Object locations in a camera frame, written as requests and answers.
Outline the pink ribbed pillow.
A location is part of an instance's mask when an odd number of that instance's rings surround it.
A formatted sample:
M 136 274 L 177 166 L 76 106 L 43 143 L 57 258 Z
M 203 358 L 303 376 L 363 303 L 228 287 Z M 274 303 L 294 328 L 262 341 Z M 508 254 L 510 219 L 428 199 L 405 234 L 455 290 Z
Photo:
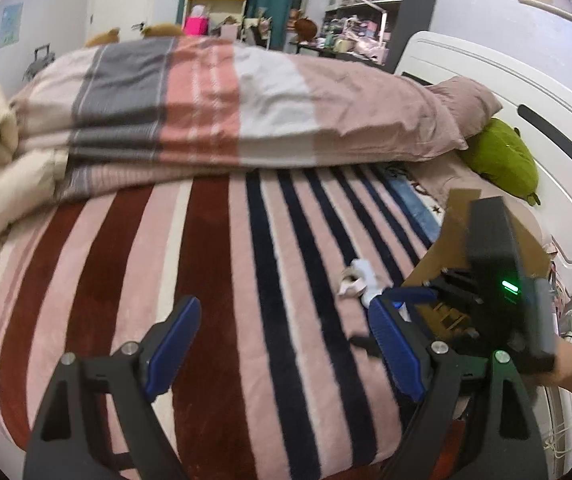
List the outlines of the pink ribbed pillow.
M 507 208 L 541 244 L 551 258 L 557 255 L 553 239 L 540 222 L 536 211 L 524 200 L 501 190 L 473 172 L 454 152 L 449 152 L 428 162 L 407 162 L 406 168 L 422 188 L 441 206 L 446 204 L 454 188 L 477 190 L 481 198 L 500 196 Z

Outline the striped pink fleece blanket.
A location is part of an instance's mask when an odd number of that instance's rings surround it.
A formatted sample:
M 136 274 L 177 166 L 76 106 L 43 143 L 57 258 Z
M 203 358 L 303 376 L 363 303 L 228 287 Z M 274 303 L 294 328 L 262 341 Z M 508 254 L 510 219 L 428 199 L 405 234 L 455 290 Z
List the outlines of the striped pink fleece blanket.
M 47 208 L 0 236 L 0 441 L 25 448 L 58 359 L 139 340 L 176 300 L 200 327 L 154 408 L 195 479 L 324 479 L 397 449 L 402 400 L 342 272 L 401 284 L 440 231 L 437 203 L 377 165 L 128 188 Z

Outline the green plush toy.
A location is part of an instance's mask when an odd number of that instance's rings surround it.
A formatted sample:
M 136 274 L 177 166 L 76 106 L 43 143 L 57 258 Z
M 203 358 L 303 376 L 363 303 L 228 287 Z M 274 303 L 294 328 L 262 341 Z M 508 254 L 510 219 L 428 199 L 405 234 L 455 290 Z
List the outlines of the green plush toy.
M 517 128 L 492 118 L 467 144 L 460 159 L 473 172 L 530 206 L 540 205 L 538 168 Z

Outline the white bed headboard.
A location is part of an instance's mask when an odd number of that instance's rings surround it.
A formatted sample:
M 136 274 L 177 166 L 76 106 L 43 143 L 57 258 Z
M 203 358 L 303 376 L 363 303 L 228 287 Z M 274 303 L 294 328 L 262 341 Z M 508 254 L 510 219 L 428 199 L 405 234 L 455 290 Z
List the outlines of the white bed headboard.
M 572 295 L 572 91 L 516 58 L 435 32 L 408 40 L 396 72 L 422 84 L 467 77 L 498 98 L 496 116 L 520 131 L 538 167 L 536 214 L 551 235 L 556 269 Z

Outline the striped patchwork duvet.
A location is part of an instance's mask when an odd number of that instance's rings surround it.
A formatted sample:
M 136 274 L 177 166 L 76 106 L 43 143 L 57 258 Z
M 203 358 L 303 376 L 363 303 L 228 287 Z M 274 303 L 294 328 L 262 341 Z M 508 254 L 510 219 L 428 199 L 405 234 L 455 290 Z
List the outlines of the striped patchwork duvet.
M 73 51 L 10 105 L 21 153 L 57 157 L 61 200 L 239 169 L 424 162 L 466 145 L 411 79 L 219 38 Z

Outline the pink storage box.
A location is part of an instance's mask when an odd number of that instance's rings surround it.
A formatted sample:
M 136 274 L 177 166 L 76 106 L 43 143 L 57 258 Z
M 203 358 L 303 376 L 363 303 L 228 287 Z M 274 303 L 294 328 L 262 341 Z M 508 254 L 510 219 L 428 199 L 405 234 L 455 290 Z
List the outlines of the pink storage box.
M 189 16 L 183 27 L 187 36 L 207 36 L 209 30 L 208 16 Z

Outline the yellow wooden shelf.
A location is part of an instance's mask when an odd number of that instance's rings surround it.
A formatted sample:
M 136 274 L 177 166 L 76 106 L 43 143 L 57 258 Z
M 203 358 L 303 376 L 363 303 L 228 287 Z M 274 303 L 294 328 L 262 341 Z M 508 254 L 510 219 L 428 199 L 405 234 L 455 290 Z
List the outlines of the yellow wooden shelf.
M 212 34 L 222 25 L 236 25 L 240 32 L 246 16 L 248 0 L 184 0 L 184 10 L 180 24 L 189 16 L 208 16 L 209 30 Z

